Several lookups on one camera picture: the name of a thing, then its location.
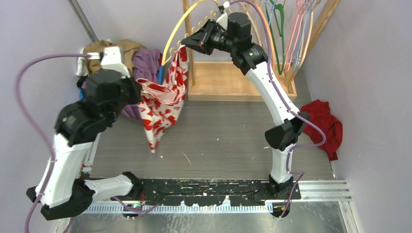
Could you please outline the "red poppy print skirt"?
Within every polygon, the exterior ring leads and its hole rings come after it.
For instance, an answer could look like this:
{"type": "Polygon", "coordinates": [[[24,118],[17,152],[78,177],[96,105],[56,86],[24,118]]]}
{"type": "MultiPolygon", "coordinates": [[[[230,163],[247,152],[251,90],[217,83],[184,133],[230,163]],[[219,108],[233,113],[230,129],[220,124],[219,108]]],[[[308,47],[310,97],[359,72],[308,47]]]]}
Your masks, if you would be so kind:
{"type": "Polygon", "coordinates": [[[178,121],[188,89],[189,59],[180,46],[162,84],[139,78],[142,101],[137,104],[149,148],[154,153],[167,128],[178,121]]]}

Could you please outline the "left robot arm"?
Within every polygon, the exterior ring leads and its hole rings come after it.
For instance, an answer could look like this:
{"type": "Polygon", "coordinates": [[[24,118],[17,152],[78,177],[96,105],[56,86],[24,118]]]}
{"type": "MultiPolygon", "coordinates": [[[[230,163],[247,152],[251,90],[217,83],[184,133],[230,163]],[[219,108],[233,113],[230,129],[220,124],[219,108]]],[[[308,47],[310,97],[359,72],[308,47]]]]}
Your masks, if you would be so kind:
{"type": "Polygon", "coordinates": [[[113,178],[85,180],[81,165],[97,136],[113,126],[126,105],[142,100],[142,86],[120,72],[102,69],[85,81],[84,97],[62,108],[53,137],[54,155],[39,185],[28,188],[30,200],[39,200],[46,220],[75,217],[91,204],[122,197],[137,200],[142,193],[139,178],[124,172],[113,178]]]}

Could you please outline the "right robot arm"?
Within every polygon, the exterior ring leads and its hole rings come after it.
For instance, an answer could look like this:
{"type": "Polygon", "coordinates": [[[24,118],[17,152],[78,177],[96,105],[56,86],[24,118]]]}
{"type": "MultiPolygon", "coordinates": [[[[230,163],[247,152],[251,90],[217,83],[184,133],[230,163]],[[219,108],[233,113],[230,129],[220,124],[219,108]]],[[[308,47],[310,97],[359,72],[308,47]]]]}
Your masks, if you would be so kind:
{"type": "Polygon", "coordinates": [[[233,64],[240,69],[257,88],[267,105],[274,127],[264,134],[273,152],[273,165],[267,185],[271,196],[284,198],[293,183],[289,171],[292,162],[291,149],[309,119],[307,113],[301,113],[289,99],[273,69],[262,46],[252,42],[251,22],[245,13],[231,13],[227,18],[227,27],[209,19],[195,33],[182,40],[182,45],[210,55],[214,50],[228,52],[233,64]]]}

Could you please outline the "wavy wooden hanger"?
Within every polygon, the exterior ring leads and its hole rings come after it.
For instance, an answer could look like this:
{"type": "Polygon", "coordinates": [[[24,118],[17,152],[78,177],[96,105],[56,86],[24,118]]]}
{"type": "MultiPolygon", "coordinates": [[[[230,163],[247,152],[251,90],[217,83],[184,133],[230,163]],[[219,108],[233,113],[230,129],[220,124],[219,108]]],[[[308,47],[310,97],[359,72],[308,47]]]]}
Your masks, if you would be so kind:
{"type": "Polygon", "coordinates": [[[198,22],[197,26],[193,26],[190,22],[190,13],[194,9],[193,6],[189,7],[188,9],[184,10],[183,15],[177,22],[175,28],[173,29],[166,46],[164,48],[164,55],[169,54],[171,57],[174,56],[174,54],[177,52],[177,50],[181,46],[181,41],[188,36],[192,35],[195,33],[198,29],[200,29],[208,19],[215,19],[217,13],[212,10],[208,15],[205,16],[205,18],[201,21],[198,22]],[[185,34],[183,37],[180,38],[180,40],[175,39],[176,34],[178,33],[178,30],[181,28],[182,25],[185,25],[185,34]]]}

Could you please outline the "wooden hanger rack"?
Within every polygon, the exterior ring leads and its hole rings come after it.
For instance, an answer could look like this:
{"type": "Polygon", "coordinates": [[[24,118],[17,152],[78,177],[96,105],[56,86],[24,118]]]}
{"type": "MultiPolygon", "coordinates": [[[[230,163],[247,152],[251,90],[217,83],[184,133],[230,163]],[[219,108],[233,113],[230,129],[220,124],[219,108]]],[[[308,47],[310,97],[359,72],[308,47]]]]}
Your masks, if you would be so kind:
{"type": "MultiPolygon", "coordinates": [[[[299,53],[296,71],[289,70],[279,75],[279,82],[291,100],[297,97],[294,80],[305,58],[314,47],[328,20],[340,2],[326,0],[320,2],[322,9],[316,22],[309,28],[309,37],[305,43],[305,51],[299,53]]],[[[190,64],[189,100],[216,101],[261,101],[262,98],[254,85],[230,61],[194,61],[190,64]]]]}

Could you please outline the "light wooden hanger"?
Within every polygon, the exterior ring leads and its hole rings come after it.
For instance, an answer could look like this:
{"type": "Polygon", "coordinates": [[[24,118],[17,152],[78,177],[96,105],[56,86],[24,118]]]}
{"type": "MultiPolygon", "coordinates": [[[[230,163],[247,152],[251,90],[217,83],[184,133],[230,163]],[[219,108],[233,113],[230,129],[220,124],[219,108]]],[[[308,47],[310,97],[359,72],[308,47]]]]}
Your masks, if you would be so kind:
{"type": "Polygon", "coordinates": [[[247,3],[240,3],[240,4],[241,4],[241,7],[242,7],[244,13],[248,16],[248,19],[251,22],[252,29],[253,29],[253,32],[254,32],[254,35],[255,35],[255,38],[256,38],[256,42],[257,42],[257,44],[259,44],[261,46],[262,41],[261,41],[261,38],[260,38],[260,35],[259,35],[259,32],[258,32],[257,26],[255,24],[255,21],[254,21],[252,15],[249,12],[248,4],[247,3]]]}

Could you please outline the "orange hanger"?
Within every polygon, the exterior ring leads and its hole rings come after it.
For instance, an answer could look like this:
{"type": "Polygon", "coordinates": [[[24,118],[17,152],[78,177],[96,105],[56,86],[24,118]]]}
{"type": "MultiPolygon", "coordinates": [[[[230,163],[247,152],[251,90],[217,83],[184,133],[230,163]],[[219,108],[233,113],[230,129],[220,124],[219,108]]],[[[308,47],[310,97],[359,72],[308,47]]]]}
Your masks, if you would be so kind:
{"type": "Polygon", "coordinates": [[[268,48],[271,49],[271,59],[270,60],[271,60],[272,67],[274,67],[276,60],[275,60],[275,47],[274,47],[273,37],[272,37],[272,34],[270,32],[269,23],[268,23],[268,20],[265,16],[265,13],[263,12],[262,8],[260,7],[260,2],[261,2],[260,0],[255,0],[254,4],[256,5],[259,14],[263,17],[263,20],[262,20],[263,25],[264,25],[265,30],[267,32],[267,35],[266,35],[267,42],[266,43],[267,43],[268,48]]]}

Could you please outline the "green hanger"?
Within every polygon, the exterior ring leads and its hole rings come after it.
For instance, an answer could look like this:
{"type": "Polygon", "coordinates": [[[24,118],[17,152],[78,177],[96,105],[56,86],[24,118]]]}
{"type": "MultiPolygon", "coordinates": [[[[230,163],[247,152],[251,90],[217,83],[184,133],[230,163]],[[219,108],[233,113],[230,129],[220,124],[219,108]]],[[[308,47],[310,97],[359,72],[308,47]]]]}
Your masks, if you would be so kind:
{"type": "Polygon", "coordinates": [[[265,13],[268,18],[268,23],[270,27],[270,32],[273,37],[274,47],[275,47],[275,60],[278,70],[278,74],[282,75],[284,73],[283,60],[285,59],[286,47],[285,47],[285,34],[284,34],[284,24],[285,24],[285,10],[284,4],[277,3],[276,0],[266,0],[265,1],[265,13]],[[274,30],[272,28],[272,20],[275,20],[278,37],[280,38],[281,53],[278,51],[275,41],[274,30]]]}

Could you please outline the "pink hanger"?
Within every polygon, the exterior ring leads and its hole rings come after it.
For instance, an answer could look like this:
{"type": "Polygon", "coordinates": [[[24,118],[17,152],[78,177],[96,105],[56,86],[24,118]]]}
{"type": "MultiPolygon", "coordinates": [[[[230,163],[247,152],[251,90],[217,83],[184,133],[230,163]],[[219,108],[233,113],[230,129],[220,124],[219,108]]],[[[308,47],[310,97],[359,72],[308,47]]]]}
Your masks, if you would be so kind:
{"type": "Polygon", "coordinates": [[[286,74],[293,61],[293,54],[298,44],[298,39],[302,31],[302,22],[305,18],[305,10],[308,0],[296,0],[291,17],[291,27],[286,47],[285,59],[283,60],[284,73],[286,74]]]}

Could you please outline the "beige wooden hanger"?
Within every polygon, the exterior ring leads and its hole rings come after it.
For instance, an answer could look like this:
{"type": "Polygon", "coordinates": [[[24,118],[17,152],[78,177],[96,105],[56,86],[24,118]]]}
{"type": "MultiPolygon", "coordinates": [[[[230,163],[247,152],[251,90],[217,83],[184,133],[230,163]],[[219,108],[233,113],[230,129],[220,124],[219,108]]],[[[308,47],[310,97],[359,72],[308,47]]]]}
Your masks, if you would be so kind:
{"type": "Polygon", "coordinates": [[[303,22],[304,24],[300,36],[300,46],[298,48],[295,64],[293,67],[294,71],[298,71],[301,68],[304,59],[306,58],[309,48],[309,41],[312,33],[314,11],[316,7],[320,4],[320,2],[321,0],[310,0],[306,4],[307,8],[305,10],[305,19],[303,22]]]}

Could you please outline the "purple garment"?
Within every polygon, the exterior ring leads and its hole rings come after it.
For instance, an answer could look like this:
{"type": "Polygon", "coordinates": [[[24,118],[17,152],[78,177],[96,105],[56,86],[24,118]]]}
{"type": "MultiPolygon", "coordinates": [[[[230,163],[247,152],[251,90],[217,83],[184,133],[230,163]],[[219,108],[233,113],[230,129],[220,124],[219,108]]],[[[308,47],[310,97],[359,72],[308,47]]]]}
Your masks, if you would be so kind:
{"type": "Polygon", "coordinates": [[[158,49],[141,48],[134,53],[132,63],[134,65],[131,76],[136,79],[147,79],[158,83],[157,73],[159,71],[162,54],[158,49]]]}

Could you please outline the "tan garment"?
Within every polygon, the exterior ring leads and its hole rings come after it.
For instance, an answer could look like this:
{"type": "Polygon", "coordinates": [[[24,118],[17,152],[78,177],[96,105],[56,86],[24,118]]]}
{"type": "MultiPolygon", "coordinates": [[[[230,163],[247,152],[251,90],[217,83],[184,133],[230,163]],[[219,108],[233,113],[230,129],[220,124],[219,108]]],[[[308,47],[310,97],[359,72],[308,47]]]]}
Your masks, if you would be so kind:
{"type": "MultiPolygon", "coordinates": [[[[129,39],[123,39],[117,42],[111,42],[108,40],[100,40],[98,42],[92,42],[86,47],[83,48],[83,54],[90,53],[90,52],[103,52],[104,48],[106,47],[113,47],[117,46],[123,49],[124,54],[124,64],[128,68],[130,74],[133,73],[134,65],[132,63],[132,59],[134,53],[137,52],[141,48],[145,48],[142,44],[131,41],[129,39]]],[[[101,62],[99,60],[86,60],[86,67],[89,71],[89,74],[93,74],[96,71],[102,69],[101,62]]]]}

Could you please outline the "blue plastic basket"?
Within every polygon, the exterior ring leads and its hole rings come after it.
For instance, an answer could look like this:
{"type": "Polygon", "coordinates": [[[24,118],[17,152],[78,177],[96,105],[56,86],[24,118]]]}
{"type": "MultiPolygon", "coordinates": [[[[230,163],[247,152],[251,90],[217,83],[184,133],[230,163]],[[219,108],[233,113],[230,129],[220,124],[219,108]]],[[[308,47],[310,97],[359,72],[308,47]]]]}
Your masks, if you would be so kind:
{"type": "MultiPolygon", "coordinates": [[[[82,88],[82,85],[85,83],[85,80],[86,80],[86,76],[82,76],[82,77],[80,77],[80,79],[77,82],[77,85],[79,86],[79,90],[80,90],[79,91],[79,97],[80,97],[81,100],[84,99],[84,90],[85,89],[82,88]]],[[[163,65],[160,65],[160,67],[159,67],[159,71],[157,73],[157,80],[158,80],[159,84],[163,83],[163,65]]]]}

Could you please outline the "white garment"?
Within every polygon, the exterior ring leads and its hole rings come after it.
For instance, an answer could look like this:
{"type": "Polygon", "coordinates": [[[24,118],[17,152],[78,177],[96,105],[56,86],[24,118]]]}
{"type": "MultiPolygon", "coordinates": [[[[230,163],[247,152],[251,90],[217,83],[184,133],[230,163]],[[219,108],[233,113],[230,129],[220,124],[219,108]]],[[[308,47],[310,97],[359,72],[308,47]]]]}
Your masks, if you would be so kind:
{"type": "Polygon", "coordinates": [[[86,66],[86,61],[87,61],[86,57],[78,58],[76,76],[78,77],[88,76],[88,68],[86,66]]]}

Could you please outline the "red garment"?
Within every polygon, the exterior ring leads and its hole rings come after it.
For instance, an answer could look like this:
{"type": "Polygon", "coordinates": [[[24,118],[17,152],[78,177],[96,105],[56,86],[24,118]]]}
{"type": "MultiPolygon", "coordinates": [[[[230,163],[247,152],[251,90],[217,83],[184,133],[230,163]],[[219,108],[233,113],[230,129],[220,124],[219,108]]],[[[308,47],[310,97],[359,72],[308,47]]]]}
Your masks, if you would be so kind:
{"type": "Polygon", "coordinates": [[[331,113],[329,102],[314,100],[301,108],[309,114],[310,121],[318,126],[326,136],[319,148],[326,152],[330,161],[338,160],[337,150],[343,141],[343,124],[331,113]]]}

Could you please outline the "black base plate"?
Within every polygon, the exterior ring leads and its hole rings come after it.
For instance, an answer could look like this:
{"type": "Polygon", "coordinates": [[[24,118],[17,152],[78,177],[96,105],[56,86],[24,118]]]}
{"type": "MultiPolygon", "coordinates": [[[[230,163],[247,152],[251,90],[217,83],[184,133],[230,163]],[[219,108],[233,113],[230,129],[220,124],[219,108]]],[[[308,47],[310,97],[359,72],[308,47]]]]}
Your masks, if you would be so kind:
{"type": "Polygon", "coordinates": [[[164,206],[263,206],[266,201],[285,203],[288,198],[300,199],[299,186],[288,182],[278,189],[272,180],[248,179],[155,179],[140,178],[138,194],[120,197],[123,202],[164,206]]]}

